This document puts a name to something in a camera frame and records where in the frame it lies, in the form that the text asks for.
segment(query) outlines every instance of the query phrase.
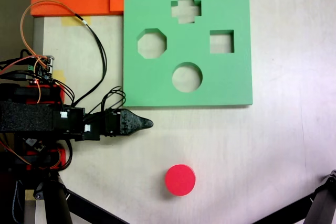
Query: yellow tape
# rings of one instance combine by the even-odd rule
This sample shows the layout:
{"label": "yellow tape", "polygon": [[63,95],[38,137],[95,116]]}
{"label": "yellow tape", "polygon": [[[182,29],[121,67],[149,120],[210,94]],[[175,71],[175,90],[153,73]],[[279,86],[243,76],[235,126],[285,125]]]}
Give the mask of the yellow tape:
{"label": "yellow tape", "polygon": [[63,83],[65,83],[66,79],[64,76],[64,71],[63,70],[53,70],[52,71],[53,78],[56,80],[59,80]]}
{"label": "yellow tape", "polygon": [[25,191],[25,199],[26,200],[35,200],[33,194],[34,194],[34,190],[26,190]]}
{"label": "yellow tape", "polygon": [[[91,25],[91,17],[82,17],[88,25]],[[61,17],[62,26],[82,26],[83,23],[77,17]]]}

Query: green foam board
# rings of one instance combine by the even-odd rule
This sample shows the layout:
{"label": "green foam board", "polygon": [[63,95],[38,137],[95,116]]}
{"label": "green foam board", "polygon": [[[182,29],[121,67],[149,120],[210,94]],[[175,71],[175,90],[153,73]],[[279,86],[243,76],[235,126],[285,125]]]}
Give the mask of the green foam board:
{"label": "green foam board", "polygon": [[[195,0],[201,15],[194,23],[172,17],[177,0],[124,0],[123,88],[125,106],[250,105],[252,98],[249,0]],[[161,32],[166,51],[157,59],[138,52],[138,40]],[[213,54],[210,35],[233,35],[231,53]],[[198,66],[203,80],[193,92],[172,82],[186,62]]]}

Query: red disc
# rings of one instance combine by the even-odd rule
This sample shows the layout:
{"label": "red disc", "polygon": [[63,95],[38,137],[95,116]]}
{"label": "red disc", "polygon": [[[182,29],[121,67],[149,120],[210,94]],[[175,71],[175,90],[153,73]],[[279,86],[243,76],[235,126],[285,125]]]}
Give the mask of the red disc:
{"label": "red disc", "polygon": [[196,182],[194,171],[187,165],[174,165],[164,178],[168,191],[177,196],[190,193]]}

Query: square hole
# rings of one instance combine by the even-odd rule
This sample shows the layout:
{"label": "square hole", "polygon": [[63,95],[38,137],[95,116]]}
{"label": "square hole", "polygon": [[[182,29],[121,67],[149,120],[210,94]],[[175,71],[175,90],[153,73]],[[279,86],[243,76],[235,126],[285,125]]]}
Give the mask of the square hole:
{"label": "square hole", "polygon": [[235,52],[233,30],[210,31],[210,54],[231,54]]}

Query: octagonal hole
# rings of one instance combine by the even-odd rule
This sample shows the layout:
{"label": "octagonal hole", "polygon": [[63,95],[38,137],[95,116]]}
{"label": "octagonal hole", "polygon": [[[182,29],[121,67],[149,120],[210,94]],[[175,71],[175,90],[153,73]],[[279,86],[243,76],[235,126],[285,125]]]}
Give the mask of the octagonal hole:
{"label": "octagonal hole", "polygon": [[145,59],[157,59],[167,50],[167,37],[157,28],[145,29],[138,36],[138,52]]}
{"label": "octagonal hole", "polygon": [[179,64],[173,73],[173,84],[181,92],[192,92],[202,83],[203,75],[200,68],[191,62]]}

